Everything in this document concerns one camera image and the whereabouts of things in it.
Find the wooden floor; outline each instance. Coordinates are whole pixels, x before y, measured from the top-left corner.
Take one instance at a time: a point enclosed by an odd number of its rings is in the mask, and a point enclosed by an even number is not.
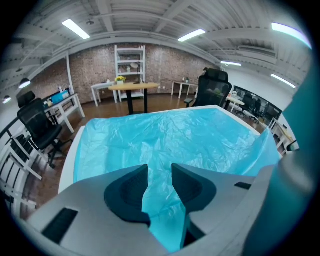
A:
[[[165,110],[182,109],[186,107],[184,103],[185,96],[182,95],[181,99],[178,99],[176,95],[171,96],[170,94],[156,94],[148,96],[148,111],[159,112]],[[69,116],[69,121],[74,129],[74,133],[71,133],[67,126],[63,125],[60,139],[66,141],[68,139],[74,139],[79,128],[85,126],[91,119],[94,118],[113,118],[123,117],[129,114],[127,101],[118,102],[115,104],[113,98],[106,99],[96,107],[94,102],[86,103],[82,105],[85,118],[82,119],[78,112],[74,112]],[[144,111],[144,100],[140,98],[133,99],[133,110]],[[256,124],[252,119],[241,118],[259,133],[264,131],[264,127],[261,124]],[[66,145],[63,148],[65,154],[68,154],[70,145]],[[55,169],[49,167],[49,165],[40,159],[36,162],[32,168],[34,171],[42,176],[42,180],[38,180],[33,175],[29,175],[26,181],[23,195],[25,199],[36,202],[36,208],[38,209],[43,204],[48,202],[50,199],[58,194],[60,177],[62,169],[64,167],[65,157],[59,157],[55,160]],[[27,219],[35,210],[31,210],[25,205],[21,206],[21,217]]]

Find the brick wall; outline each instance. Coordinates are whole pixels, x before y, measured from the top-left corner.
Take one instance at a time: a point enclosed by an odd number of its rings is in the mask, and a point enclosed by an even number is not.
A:
[[[133,48],[142,44],[117,44],[120,48]],[[197,84],[198,77],[205,67],[218,68],[212,63],[187,52],[154,44],[146,46],[146,82],[159,83],[161,89],[150,89],[150,94],[170,93],[172,81],[182,81],[183,77],[189,77],[190,83]],[[91,86],[113,81],[115,71],[115,45],[101,45],[83,50],[70,56],[70,72],[73,88],[79,94],[81,103],[93,101]],[[68,87],[66,59],[61,59],[46,68],[31,81],[31,85],[21,91],[24,94],[33,91],[39,98],[45,98],[58,91],[58,87]],[[179,86],[175,86],[174,92],[179,92]],[[105,89],[102,98],[113,97],[113,93]]]

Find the white ceiling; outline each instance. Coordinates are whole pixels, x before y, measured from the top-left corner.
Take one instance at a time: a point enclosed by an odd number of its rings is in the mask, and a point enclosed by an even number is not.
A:
[[[91,38],[82,40],[64,27],[67,19]],[[299,40],[272,31],[272,22],[300,30],[288,13],[268,0],[43,0],[7,47],[0,91],[16,87],[23,77],[33,78],[66,50],[122,41],[173,46],[217,65],[240,62],[243,69],[275,73],[299,86],[310,68],[312,51]],[[207,33],[178,42],[200,28]]]

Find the blue plastic sheet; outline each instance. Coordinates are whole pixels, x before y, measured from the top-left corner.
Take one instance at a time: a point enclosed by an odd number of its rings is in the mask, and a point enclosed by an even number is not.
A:
[[[150,232],[176,252],[185,207],[172,186],[172,163],[256,176],[278,160],[269,129],[256,135],[217,108],[138,114],[88,122],[77,149],[74,182],[148,164],[142,211],[150,216]]]

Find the teal surface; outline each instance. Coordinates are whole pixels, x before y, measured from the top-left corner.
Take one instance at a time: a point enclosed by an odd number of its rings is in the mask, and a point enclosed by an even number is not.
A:
[[[172,186],[171,164],[256,176],[279,160],[266,129],[256,135],[219,109],[193,109],[93,119],[77,149],[74,183],[148,164],[142,210],[150,232],[170,252],[180,250],[185,207]]]

